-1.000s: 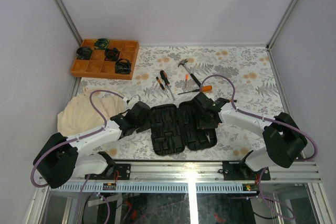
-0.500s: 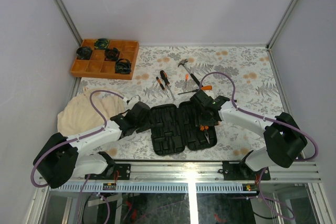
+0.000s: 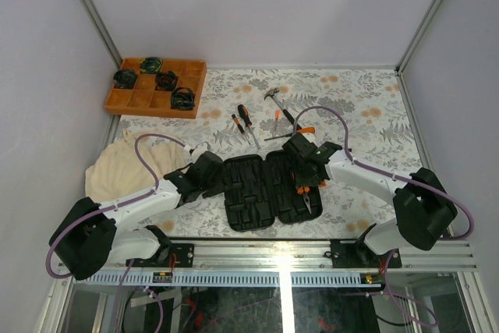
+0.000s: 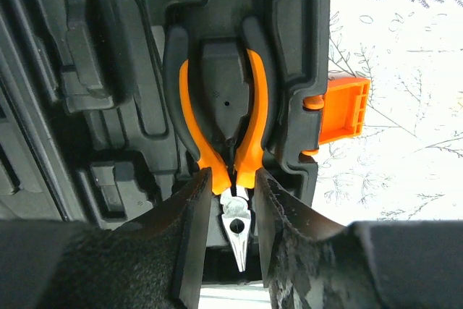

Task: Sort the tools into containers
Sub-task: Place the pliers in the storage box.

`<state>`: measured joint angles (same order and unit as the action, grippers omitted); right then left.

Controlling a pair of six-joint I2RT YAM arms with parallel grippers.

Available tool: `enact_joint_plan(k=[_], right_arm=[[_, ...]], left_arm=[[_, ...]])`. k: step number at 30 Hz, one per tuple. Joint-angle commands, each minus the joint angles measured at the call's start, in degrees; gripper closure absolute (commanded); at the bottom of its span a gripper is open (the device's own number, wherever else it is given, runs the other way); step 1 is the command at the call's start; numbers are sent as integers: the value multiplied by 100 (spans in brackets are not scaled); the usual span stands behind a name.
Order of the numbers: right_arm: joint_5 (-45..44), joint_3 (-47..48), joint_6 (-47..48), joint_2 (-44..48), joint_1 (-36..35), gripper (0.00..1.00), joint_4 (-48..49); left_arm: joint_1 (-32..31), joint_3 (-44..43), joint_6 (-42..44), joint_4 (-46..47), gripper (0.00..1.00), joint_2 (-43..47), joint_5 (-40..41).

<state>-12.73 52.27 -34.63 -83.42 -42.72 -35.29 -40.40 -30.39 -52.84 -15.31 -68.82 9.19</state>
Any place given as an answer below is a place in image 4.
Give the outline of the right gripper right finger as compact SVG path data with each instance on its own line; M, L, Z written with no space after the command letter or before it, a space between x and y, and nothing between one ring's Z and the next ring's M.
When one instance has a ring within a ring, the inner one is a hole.
M265 169L255 210L273 308L460 308L460 221L342 226L289 194Z

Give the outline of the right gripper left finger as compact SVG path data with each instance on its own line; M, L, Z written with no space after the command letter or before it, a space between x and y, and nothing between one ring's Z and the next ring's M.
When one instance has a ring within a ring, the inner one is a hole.
M196 308L211 207L210 169L115 230L1 222L3 308Z

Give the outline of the orange handled pliers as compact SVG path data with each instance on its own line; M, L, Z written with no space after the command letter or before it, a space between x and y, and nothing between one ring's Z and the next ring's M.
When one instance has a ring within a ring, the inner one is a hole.
M181 25L169 28L163 88L174 130L200 169L211 169L221 223L237 269L245 271L252 226L249 190L271 135L277 74L260 21L243 19L239 38L211 38L199 54Z

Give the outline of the black plastic tool case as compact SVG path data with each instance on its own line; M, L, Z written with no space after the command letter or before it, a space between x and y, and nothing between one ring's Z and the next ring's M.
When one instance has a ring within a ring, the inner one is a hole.
M276 67L276 117L284 111L279 62L300 31L284 21L281 0L1 0L1 217L84 221L116 229L159 205L197 173L174 130L163 88L168 30L181 25L190 52L203 41L239 38L256 17ZM326 91L302 92L297 122L313 136L297 149L321 145L322 113L307 102Z

